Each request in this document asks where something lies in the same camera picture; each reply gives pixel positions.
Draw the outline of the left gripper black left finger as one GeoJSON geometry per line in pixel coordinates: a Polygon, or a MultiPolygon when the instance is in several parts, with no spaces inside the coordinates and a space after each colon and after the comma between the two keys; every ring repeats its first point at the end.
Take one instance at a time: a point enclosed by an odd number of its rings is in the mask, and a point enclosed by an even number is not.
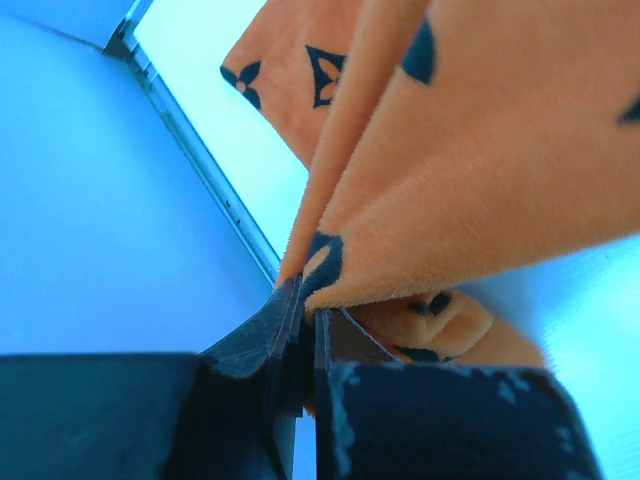
{"type": "Polygon", "coordinates": [[[199,354],[1,360],[5,479],[288,479],[298,279],[199,354]]]}

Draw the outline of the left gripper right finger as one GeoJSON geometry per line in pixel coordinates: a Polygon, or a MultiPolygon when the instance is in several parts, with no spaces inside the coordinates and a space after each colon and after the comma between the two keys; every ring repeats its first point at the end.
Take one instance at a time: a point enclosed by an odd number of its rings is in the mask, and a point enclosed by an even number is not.
{"type": "Polygon", "coordinates": [[[574,402],[546,371],[407,365],[343,311],[315,316],[321,479],[598,479],[574,402]]]}

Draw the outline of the orange patterned pillowcase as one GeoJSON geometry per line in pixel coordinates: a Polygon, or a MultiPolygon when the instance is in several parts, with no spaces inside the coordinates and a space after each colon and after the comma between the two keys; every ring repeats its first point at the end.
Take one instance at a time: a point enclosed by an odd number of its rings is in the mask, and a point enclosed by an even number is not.
{"type": "Polygon", "coordinates": [[[405,362],[542,366],[456,286],[639,229],[635,1],[269,1],[221,73],[309,173],[279,280],[405,362]]]}

